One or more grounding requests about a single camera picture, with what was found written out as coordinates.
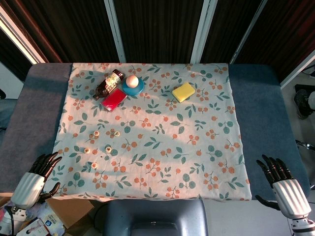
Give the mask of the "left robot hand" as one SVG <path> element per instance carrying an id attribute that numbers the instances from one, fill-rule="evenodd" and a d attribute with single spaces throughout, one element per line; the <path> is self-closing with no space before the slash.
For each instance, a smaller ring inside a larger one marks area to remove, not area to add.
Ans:
<path id="1" fill-rule="evenodd" d="M 43 193 L 42 190 L 54 167 L 62 159 L 61 156 L 57 157 L 57 154 L 54 152 L 37 157 L 30 170 L 21 178 L 10 199 L 15 207 L 26 210 L 33 207 L 36 202 L 42 202 L 56 194 L 60 182 L 57 182 L 48 193 Z"/>

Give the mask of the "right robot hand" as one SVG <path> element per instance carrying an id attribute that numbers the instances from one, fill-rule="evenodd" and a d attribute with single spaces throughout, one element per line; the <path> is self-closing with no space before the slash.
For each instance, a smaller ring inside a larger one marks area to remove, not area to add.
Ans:
<path id="1" fill-rule="evenodd" d="M 289 219 L 306 218 L 312 211 L 297 179 L 286 164 L 279 158 L 262 155 L 264 162 L 257 160 L 276 197 L 274 202 L 256 195 L 255 198 L 264 206 L 281 211 Z"/>

